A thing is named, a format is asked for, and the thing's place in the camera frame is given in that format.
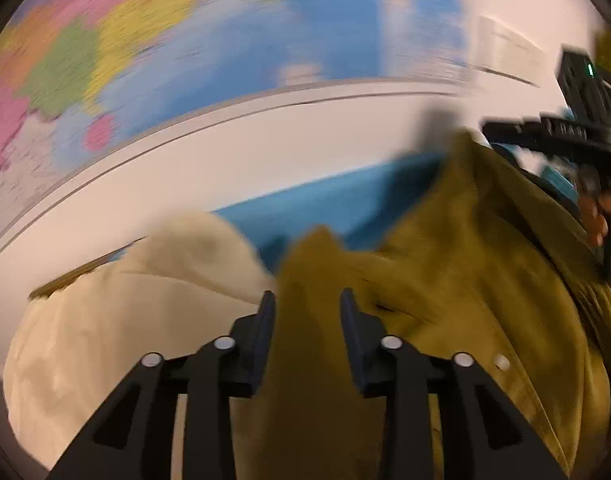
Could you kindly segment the right hand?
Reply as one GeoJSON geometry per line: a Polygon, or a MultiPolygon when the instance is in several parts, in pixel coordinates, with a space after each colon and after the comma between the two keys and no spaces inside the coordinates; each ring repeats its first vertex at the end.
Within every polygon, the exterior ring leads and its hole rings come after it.
{"type": "Polygon", "coordinates": [[[598,198],[581,194],[579,209],[590,245],[601,247],[609,233],[607,217],[611,216],[611,191],[601,194],[598,198]]]}

